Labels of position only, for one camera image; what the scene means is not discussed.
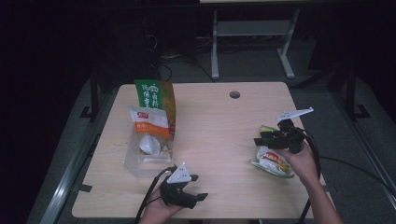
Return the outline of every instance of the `metal stand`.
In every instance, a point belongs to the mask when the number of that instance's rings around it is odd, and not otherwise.
[[[295,9],[291,20],[284,21],[218,21],[218,12],[213,13],[213,38],[212,38],[212,78],[219,79],[218,63],[218,36],[241,36],[241,35],[285,35],[286,41],[281,49],[278,49],[279,59],[285,69],[287,78],[293,79],[287,52],[294,28],[297,23],[300,9]]]

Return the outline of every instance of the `table top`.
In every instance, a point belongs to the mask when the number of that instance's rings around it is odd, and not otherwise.
[[[174,91],[174,162],[200,176],[185,192],[209,193],[174,218],[298,218],[308,199],[299,178],[270,175],[249,162],[259,127],[276,127],[277,115],[296,109],[286,84],[189,83],[174,84]],[[231,91],[240,97],[231,98]],[[79,192],[75,217],[135,217],[149,189],[152,179],[136,178],[123,165],[132,131],[128,105],[138,105],[134,85],[120,87],[83,181],[92,189]],[[299,118],[292,120],[303,128]]]

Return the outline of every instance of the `hand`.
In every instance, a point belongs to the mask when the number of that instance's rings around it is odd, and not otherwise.
[[[301,148],[301,151],[296,154],[283,149],[278,150],[277,153],[286,159],[294,173],[300,177],[301,182],[306,186],[308,183],[318,181],[318,174],[311,147],[303,142]]]
[[[156,188],[148,199],[140,224],[163,224],[169,217],[183,208],[177,205],[166,205],[160,197],[160,188]]]

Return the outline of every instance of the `table hole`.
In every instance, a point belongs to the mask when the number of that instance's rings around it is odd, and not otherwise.
[[[238,99],[239,97],[241,97],[241,93],[239,93],[239,91],[231,91],[230,97],[233,99]]]

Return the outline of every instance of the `snack bag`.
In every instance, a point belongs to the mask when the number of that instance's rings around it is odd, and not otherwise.
[[[171,83],[138,79],[138,106],[130,106],[139,148],[148,155],[172,156],[176,106]]]

